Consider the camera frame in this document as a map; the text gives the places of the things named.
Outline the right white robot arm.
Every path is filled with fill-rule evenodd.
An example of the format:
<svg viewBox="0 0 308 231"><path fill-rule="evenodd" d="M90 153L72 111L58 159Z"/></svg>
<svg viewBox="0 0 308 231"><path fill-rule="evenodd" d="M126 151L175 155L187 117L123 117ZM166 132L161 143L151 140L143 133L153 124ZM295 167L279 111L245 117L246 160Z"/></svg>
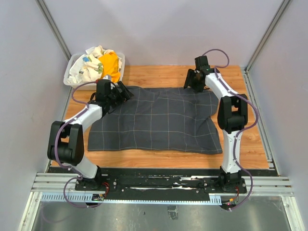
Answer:
<svg viewBox="0 0 308 231"><path fill-rule="evenodd" d="M214 187L223 192L246 193L241 168L236 164L240 155L241 134L248 122L247 96L239 95L223 79L219 71L211 68L206 56L195 58L195 69L189 69L184 88L202 92L205 87L219 99L218 126L223 132L223 161Z"/></svg>

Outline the dark grey checked pillowcase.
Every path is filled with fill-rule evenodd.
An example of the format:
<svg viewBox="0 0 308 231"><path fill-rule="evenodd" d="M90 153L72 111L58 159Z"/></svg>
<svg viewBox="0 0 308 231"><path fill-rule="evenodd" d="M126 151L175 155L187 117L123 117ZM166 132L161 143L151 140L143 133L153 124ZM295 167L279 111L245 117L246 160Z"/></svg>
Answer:
<svg viewBox="0 0 308 231"><path fill-rule="evenodd" d="M220 154L211 117L218 98L210 90L129 86L133 97L92 124L89 151L174 150Z"/></svg>

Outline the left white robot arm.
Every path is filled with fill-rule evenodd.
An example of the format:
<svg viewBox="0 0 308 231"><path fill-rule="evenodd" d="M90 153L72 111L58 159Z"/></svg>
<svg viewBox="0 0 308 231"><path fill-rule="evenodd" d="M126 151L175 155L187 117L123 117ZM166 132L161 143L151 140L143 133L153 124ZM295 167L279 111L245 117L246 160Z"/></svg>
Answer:
<svg viewBox="0 0 308 231"><path fill-rule="evenodd" d="M77 173L78 182L96 191L103 185L102 172L84 154L84 132L131 99L133 94L122 81L114 83L109 79L99 79L94 84L96 91L80 112L65 121L52 123L47 157L61 168Z"/></svg>

